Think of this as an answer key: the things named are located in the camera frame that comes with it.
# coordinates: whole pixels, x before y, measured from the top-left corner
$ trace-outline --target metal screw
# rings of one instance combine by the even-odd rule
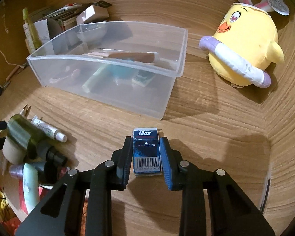
[[[219,176],[224,176],[224,175],[226,174],[226,172],[225,172],[225,170],[223,170],[223,169],[218,169],[218,170],[216,171],[216,174],[218,174]]]
[[[68,172],[69,176],[74,176],[74,175],[76,175],[76,173],[78,173],[78,171],[76,169],[71,169]]]
[[[182,160],[180,163],[179,163],[180,166],[182,167],[188,167],[189,166],[189,162],[187,160]]]
[[[115,163],[112,161],[112,160],[108,160],[108,161],[106,161],[105,162],[105,166],[106,167],[111,167],[111,166],[113,166]]]

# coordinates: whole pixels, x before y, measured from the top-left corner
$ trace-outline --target barcode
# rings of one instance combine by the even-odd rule
[[[134,158],[134,171],[135,172],[152,172],[160,171],[159,157],[135,157]]]

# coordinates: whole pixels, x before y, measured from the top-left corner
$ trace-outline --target green cap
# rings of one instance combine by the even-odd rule
[[[29,18],[29,12],[27,10],[27,8],[23,9],[23,20],[26,20]]]

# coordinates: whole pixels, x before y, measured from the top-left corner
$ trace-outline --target transparent plastic container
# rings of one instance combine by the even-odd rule
[[[146,22],[75,26],[27,60],[42,86],[52,86],[158,119],[183,74],[188,30]],[[152,63],[97,58],[91,52],[154,52]]]

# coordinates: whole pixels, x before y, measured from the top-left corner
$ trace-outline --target blue box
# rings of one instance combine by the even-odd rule
[[[162,174],[157,128],[133,130],[133,172],[136,176]]]

